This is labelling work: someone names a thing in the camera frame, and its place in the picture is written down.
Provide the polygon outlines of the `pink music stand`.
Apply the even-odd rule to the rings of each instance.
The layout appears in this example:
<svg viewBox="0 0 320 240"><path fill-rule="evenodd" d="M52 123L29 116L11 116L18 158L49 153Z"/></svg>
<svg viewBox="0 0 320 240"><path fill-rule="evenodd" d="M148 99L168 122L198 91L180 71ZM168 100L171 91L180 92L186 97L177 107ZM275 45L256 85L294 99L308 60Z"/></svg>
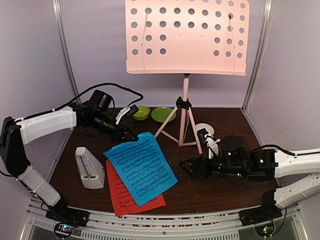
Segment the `pink music stand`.
<svg viewBox="0 0 320 240"><path fill-rule="evenodd" d="M195 127L188 99L192 74L245 76L250 25L246 0L127 0L126 71L182 74L180 147Z"/></svg>

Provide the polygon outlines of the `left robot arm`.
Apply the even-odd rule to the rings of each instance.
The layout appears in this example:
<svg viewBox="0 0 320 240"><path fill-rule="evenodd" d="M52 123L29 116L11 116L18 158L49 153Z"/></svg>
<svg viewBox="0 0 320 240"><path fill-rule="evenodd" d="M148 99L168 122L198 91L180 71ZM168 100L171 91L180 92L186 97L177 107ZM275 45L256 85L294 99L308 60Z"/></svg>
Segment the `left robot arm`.
<svg viewBox="0 0 320 240"><path fill-rule="evenodd" d="M7 171L4 176L15 178L31 190L61 222L72 218L68 202L32 167L25 146L44 136L75 127L93 128L101 134L109 135L113 142L137 141L138 136L122 124L122 120L139 111L135 102L132 101L121 109L115 118L110 118L106 111L115 100L98 88L98 85L90 87L89 90L94 92L83 103L77 102L74 97L48 111L16 119L8 116L3 120L0 157Z"/></svg>

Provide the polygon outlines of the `blue sheet music paper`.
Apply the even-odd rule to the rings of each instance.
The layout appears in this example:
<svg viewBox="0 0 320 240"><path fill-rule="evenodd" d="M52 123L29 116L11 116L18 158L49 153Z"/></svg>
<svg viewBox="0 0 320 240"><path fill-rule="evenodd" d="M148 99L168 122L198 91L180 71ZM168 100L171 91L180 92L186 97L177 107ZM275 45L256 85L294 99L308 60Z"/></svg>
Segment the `blue sheet music paper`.
<svg viewBox="0 0 320 240"><path fill-rule="evenodd" d="M139 134L137 141L118 144L104 152L104 155L139 207L178 182L155 136L150 132Z"/></svg>

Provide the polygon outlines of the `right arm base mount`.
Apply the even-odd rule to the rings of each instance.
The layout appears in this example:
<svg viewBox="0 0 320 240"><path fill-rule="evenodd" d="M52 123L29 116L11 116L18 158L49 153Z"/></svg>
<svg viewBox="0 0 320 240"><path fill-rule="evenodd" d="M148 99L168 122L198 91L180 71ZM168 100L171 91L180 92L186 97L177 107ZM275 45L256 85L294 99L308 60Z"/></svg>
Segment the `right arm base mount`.
<svg viewBox="0 0 320 240"><path fill-rule="evenodd" d="M241 210L239 218L243 227L253 226L255 233L261 238L270 238L276 232L274 220L282 216L282 210L276 206L255 207Z"/></svg>

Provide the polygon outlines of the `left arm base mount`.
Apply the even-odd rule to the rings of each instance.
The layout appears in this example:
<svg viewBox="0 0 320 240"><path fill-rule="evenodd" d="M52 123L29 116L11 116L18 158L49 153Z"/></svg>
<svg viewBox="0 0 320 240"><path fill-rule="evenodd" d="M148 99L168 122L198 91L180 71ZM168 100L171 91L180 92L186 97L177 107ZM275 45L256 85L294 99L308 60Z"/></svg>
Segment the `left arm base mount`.
<svg viewBox="0 0 320 240"><path fill-rule="evenodd" d="M60 239L69 238L78 227L86 227L90 213L85 210L67 208L65 216L61 216L53 210L47 210L45 217L56 221L53 233Z"/></svg>

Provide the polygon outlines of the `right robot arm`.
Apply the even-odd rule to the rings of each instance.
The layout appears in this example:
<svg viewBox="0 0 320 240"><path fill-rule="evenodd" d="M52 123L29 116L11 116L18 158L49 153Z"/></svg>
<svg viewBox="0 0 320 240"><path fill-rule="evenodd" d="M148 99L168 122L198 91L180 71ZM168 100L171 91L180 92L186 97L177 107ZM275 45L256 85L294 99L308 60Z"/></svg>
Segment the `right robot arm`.
<svg viewBox="0 0 320 240"><path fill-rule="evenodd" d="M254 182L279 179L291 175L307 176L288 186L263 194L262 204L256 210L259 220L268 220L276 211L320 191L319 149L288 151L275 144L250 149L242 136L229 135L210 144L208 154L183 160L179 166L193 179L211 174L232 176Z"/></svg>

